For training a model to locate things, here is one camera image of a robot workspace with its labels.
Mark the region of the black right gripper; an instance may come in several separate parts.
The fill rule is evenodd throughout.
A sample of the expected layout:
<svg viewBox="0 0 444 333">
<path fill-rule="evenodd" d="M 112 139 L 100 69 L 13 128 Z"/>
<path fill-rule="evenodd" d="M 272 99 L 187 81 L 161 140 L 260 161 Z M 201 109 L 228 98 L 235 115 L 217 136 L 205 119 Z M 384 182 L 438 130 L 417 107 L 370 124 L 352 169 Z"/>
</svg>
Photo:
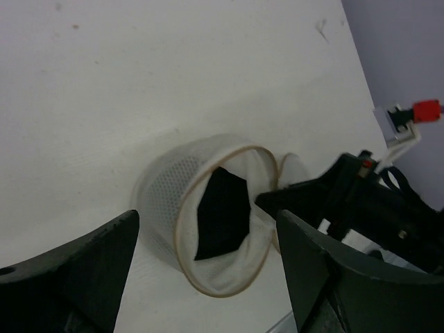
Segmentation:
<svg viewBox="0 0 444 333">
<path fill-rule="evenodd" d="M 368 151 L 344 153 L 319 178 L 260 194 L 255 204 L 274 220 L 282 210 L 305 222 L 320 214 L 338 241 L 353 230 L 427 273 L 443 273 L 443 211 L 428 206 L 399 169 L 378 173 L 377 166 Z"/>
</svg>

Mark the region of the round white mesh laundry bag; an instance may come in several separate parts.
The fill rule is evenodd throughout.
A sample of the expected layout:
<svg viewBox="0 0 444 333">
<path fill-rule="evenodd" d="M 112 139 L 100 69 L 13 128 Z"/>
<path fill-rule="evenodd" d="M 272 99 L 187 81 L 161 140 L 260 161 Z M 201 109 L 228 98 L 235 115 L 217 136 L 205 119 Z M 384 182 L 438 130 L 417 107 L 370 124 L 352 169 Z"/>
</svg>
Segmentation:
<svg viewBox="0 0 444 333">
<path fill-rule="evenodd" d="M 219 167 L 247 182 L 250 232 L 238 250 L 196 261 L 197 208 Z M 236 135 L 218 134 L 177 146 L 154 160 L 137 183 L 133 205 L 140 217 L 140 236 L 197 291 L 215 298 L 236 295 L 253 283 L 277 243 L 275 221 L 255 199 L 308 177 L 296 154 L 274 155 Z"/>
</svg>

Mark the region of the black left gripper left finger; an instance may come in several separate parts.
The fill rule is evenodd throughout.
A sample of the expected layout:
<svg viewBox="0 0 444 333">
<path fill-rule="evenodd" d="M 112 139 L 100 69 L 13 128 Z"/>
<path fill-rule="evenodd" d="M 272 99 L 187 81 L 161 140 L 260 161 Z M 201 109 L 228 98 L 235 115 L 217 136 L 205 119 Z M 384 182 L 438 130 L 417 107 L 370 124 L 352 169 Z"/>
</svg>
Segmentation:
<svg viewBox="0 0 444 333">
<path fill-rule="evenodd" d="M 139 233 L 128 210 L 94 231 L 1 268 L 2 332 L 113 332 Z"/>
</svg>

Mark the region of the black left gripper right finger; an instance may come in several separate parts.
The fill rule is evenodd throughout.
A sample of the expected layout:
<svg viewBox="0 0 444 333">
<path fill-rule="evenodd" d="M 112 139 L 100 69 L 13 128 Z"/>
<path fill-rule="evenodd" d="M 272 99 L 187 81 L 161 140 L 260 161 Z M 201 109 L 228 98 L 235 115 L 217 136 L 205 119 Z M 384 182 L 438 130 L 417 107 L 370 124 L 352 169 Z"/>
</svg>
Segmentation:
<svg viewBox="0 0 444 333">
<path fill-rule="evenodd" d="M 443 277 L 368 256 L 286 210 L 277 233 L 299 332 L 443 331 Z"/>
</svg>

